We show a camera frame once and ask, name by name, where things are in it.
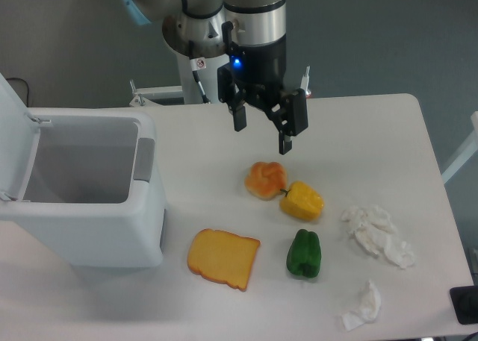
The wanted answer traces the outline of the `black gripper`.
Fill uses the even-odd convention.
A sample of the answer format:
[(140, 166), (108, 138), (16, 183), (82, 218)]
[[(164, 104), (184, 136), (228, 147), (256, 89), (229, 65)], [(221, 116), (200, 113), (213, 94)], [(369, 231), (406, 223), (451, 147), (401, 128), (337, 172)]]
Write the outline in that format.
[(279, 132), (279, 153), (287, 154), (292, 149), (292, 137), (308, 127), (308, 111), (305, 90), (299, 88), (281, 94), (286, 70), (286, 37), (254, 46), (240, 46), (230, 34), (223, 41), (229, 62), (217, 70), (218, 98), (227, 102), (234, 130), (246, 127), (245, 99), (248, 104), (270, 113)]

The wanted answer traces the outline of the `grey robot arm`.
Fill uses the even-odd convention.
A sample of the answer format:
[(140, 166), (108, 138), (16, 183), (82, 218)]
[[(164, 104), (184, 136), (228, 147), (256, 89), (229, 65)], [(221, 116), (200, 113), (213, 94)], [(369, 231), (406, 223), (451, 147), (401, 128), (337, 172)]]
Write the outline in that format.
[(123, 0), (139, 25), (159, 21), (176, 55), (185, 104), (224, 103), (236, 131), (265, 113), (279, 151), (308, 127), (306, 86), (287, 91), (286, 0)]

